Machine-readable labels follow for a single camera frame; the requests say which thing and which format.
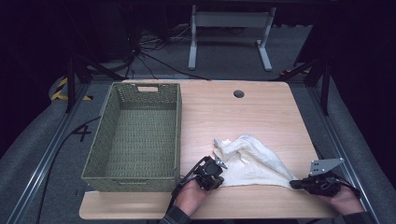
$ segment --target white cloth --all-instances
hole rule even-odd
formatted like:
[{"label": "white cloth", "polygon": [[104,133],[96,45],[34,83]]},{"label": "white cloth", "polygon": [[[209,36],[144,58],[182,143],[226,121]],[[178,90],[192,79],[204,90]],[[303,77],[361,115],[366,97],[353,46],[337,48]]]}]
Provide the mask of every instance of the white cloth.
[{"label": "white cloth", "polygon": [[278,185],[291,189],[290,181],[297,179],[271,149],[250,135],[235,141],[215,139],[215,154],[228,169],[220,175],[223,187],[240,185]]}]

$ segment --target hazard tape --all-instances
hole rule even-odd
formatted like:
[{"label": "hazard tape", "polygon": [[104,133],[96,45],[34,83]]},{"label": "hazard tape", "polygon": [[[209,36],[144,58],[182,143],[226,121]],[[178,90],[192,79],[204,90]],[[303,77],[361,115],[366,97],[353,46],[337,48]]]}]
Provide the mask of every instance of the hazard tape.
[{"label": "hazard tape", "polygon": [[[67,95],[62,95],[62,90],[64,89],[64,86],[67,83],[67,77],[64,77],[62,81],[59,83],[58,88],[56,88],[55,93],[53,93],[52,97],[50,98],[51,100],[68,100],[69,97]],[[84,96],[83,100],[89,101],[93,100],[93,96],[87,95]]]}]

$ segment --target wooden tabletop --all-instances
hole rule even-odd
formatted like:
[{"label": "wooden tabletop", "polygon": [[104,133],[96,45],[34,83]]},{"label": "wooden tabletop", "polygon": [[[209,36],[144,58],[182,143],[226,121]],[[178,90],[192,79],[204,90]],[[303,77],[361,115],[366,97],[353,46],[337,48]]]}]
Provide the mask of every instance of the wooden tabletop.
[{"label": "wooden tabletop", "polygon": [[[272,149],[298,178],[307,177],[314,147],[284,82],[140,80],[178,82],[182,95],[181,164],[185,175],[213,155],[214,138],[250,134]],[[245,96],[237,98],[234,91]],[[85,219],[160,219],[169,192],[86,192],[79,214]],[[220,187],[192,218],[313,218],[337,214],[304,190],[279,186]]]}]

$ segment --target metal bracket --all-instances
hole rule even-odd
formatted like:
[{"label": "metal bracket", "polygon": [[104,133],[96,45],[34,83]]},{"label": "metal bracket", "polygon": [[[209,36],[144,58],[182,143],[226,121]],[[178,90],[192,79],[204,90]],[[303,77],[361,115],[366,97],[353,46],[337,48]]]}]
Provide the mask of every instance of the metal bracket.
[{"label": "metal bracket", "polygon": [[319,161],[311,161],[311,171],[309,172],[310,176],[314,175],[323,175],[332,170],[334,167],[343,163],[344,159],[329,159],[329,160],[319,160]]}]

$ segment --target green woven basket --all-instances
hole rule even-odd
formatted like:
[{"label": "green woven basket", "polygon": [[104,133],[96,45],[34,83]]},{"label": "green woven basket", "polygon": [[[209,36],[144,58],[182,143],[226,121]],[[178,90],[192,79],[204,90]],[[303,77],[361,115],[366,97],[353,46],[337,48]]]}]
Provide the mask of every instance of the green woven basket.
[{"label": "green woven basket", "polygon": [[113,83],[81,178],[99,191],[172,191],[180,127],[178,84]]}]

